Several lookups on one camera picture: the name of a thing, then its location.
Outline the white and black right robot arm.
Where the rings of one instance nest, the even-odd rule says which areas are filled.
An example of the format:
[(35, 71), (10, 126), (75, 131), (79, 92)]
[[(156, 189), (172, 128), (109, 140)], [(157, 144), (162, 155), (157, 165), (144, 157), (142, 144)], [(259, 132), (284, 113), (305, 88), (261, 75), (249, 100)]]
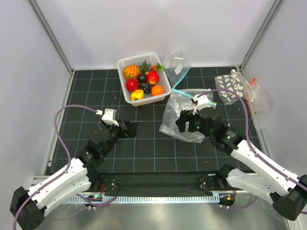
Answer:
[(179, 131), (200, 132), (220, 151), (244, 163), (257, 176), (224, 165), (216, 177), (217, 186), (226, 190), (246, 190), (270, 203), (288, 220), (296, 220), (307, 204), (307, 176), (298, 176), (266, 156), (235, 128), (226, 125), (213, 108), (182, 110), (176, 121)]

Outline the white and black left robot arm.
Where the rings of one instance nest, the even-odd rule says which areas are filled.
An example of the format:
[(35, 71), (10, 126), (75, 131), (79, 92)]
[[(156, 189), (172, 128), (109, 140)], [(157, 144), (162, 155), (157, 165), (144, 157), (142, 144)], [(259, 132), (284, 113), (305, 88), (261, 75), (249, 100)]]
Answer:
[(44, 181), (13, 193), (10, 212), (14, 216), (13, 228), (34, 230), (57, 206), (70, 197), (101, 188), (101, 173), (98, 167), (120, 138), (134, 138), (137, 122), (116, 120), (106, 122), (88, 139), (87, 145), (60, 170)]

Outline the clear zip bag teal zipper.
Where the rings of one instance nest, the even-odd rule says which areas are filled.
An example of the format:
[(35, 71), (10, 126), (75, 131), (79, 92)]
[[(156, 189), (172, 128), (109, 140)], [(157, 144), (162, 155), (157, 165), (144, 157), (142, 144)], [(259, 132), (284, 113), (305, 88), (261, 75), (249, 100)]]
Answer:
[[(186, 92), (191, 92), (193, 89), (184, 90)], [(204, 93), (207, 90), (198, 89), (198, 91)], [(171, 136), (184, 142), (199, 144), (202, 143), (202, 141), (205, 139), (203, 134), (200, 132), (190, 133), (188, 131), (180, 133), (176, 125), (176, 121), (180, 117), (180, 112), (182, 110), (193, 109), (194, 106), (195, 104), (192, 102), (192, 99), (172, 91), (165, 107), (163, 122), (159, 128), (159, 131), (165, 135)]]

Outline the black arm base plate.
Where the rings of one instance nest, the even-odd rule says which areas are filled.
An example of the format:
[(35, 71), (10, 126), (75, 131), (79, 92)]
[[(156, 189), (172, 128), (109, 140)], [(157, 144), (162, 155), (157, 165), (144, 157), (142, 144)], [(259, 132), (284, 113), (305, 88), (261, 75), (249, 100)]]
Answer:
[(107, 195), (135, 197), (202, 196), (234, 190), (216, 172), (104, 173), (100, 184)]

